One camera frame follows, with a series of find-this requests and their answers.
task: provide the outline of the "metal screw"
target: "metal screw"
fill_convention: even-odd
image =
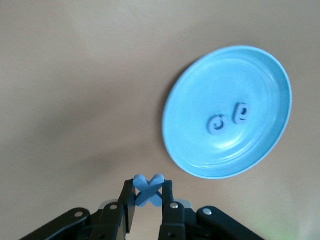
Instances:
[[[74,216],[75,216],[76,218],[79,218],[79,217],[81,217],[83,214],[84,214],[84,213],[83,213],[82,211],[78,211]]]
[[[170,204],[170,208],[172,208],[172,209],[177,209],[178,207],[179,207],[179,205],[176,202],[173,202]]]
[[[118,208],[117,205],[111,205],[111,207],[110,207],[111,210],[116,210],[117,208]]]
[[[212,215],[212,211],[211,211],[209,208],[204,208],[204,209],[202,210],[202,212],[203,212],[205,215],[208,215],[208,216]]]

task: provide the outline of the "beige surface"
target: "beige surface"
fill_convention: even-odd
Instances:
[[[2,0],[0,27],[0,239],[75,207],[93,213],[125,180],[156,173],[176,198],[267,240],[320,239],[318,0]],[[292,115],[256,167],[200,179],[167,154],[163,107],[187,66],[230,45],[282,62]],[[160,208],[138,208],[127,239],[158,239],[161,220]]]

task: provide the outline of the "x-shaped object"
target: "x-shaped object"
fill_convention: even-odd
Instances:
[[[165,182],[162,174],[156,174],[148,181],[143,175],[136,175],[133,179],[133,185],[140,191],[136,196],[135,205],[144,207],[150,201],[156,207],[162,206],[162,194],[159,189]]]

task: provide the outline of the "plate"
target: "plate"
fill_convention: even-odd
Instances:
[[[164,144],[187,173],[229,178],[270,153],[291,108],[290,80],[274,56],[226,47],[196,61],[174,85],[163,113]]]

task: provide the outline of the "blue plastic disc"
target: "blue plastic disc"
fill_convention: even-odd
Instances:
[[[166,149],[184,171],[204,179],[238,175],[281,138],[292,90],[280,62],[252,46],[214,51],[189,67],[165,105]]]

